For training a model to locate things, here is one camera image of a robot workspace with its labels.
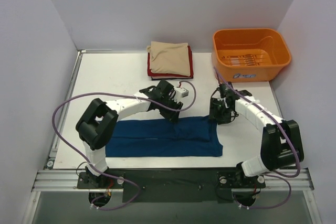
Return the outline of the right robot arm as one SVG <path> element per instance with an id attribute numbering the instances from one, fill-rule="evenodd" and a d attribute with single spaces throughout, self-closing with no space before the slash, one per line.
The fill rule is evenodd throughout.
<path id="1" fill-rule="evenodd" d="M 234 180 L 238 186 L 246 187 L 253 177 L 287 166 L 301 170 L 304 151 L 298 123 L 274 115 L 247 90 L 235 90 L 230 82 L 219 84 L 210 98 L 209 120 L 223 125 L 238 116 L 261 133 L 260 154 L 237 164 Z"/>

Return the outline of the orange plastic basket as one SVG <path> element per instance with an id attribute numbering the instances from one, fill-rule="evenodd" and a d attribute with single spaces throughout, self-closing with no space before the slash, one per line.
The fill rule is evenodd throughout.
<path id="1" fill-rule="evenodd" d="M 271 28 L 222 29 L 213 35 L 212 64 L 226 81 L 270 81 L 290 62 L 282 35 Z"/>

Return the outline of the beige folded t shirt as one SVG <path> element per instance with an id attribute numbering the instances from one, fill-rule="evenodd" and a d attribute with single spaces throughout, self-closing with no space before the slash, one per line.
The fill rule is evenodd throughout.
<path id="1" fill-rule="evenodd" d="M 152 41 L 146 50 L 150 54 L 149 66 L 152 73 L 191 75 L 188 43 Z"/>

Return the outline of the red folded t shirt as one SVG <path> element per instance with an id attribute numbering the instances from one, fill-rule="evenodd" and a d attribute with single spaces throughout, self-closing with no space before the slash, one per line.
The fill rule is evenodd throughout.
<path id="1" fill-rule="evenodd" d="M 193 70 L 193 56 L 190 46 L 188 46 L 188 60 L 190 64 L 190 75 L 184 76 L 180 74 L 173 74 L 173 73 L 153 73 L 150 68 L 150 53 L 148 52 L 148 59 L 147 59 L 147 75 L 149 77 L 158 77 L 158 76 L 176 76 L 176 77 L 194 77 L 194 70 Z"/>

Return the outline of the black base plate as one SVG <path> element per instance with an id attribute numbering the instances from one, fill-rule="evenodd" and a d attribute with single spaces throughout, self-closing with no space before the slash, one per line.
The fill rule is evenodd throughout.
<path id="1" fill-rule="evenodd" d="M 255 196 L 266 187 L 264 177 L 246 177 L 234 167 L 182 169 L 109 169 L 112 177 L 94 179 L 79 173 L 79 189 L 102 190 L 107 196 L 122 191 L 122 202 L 182 203 L 217 201 L 231 203 L 234 199 L 253 203 Z"/>

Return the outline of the blue t shirt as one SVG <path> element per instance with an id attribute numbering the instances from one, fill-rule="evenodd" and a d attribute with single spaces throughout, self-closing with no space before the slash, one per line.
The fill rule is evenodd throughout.
<path id="1" fill-rule="evenodd" d="M 217 124 L 208 116 L 123 120 L 106 145 L 106 157 L 221 157 Z"/>

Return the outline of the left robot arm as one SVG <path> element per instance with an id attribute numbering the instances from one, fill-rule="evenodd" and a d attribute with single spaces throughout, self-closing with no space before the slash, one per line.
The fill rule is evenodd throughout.
<path id="1" fill-rule="evenodd" d="M 103 188 L 108 182 L 105 146 L 112 138 L 118 121 L 137 113 L 158 109 L 160 114 L 172 123 L 179 119 L 183 106 L 182 99 L 188 96 L 188 90 L 175 87 L 166 80 L 156 86 L 139 90 L 130 98 L 104 102 L 99 98 L 91 101 L 76 124 L 76 131 L 85 147 L 90 165 L 86 167 L 89 182 L 95 188 Z"/>

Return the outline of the black folded t shirt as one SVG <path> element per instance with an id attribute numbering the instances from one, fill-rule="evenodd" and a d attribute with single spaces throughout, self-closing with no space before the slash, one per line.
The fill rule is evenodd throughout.
<path id="1" fill-rule="evenodd" d="M 176 77 L 176 76 L 158 76 L 151 77 L 151 80 L 192 80 L 193 77 Z"/>

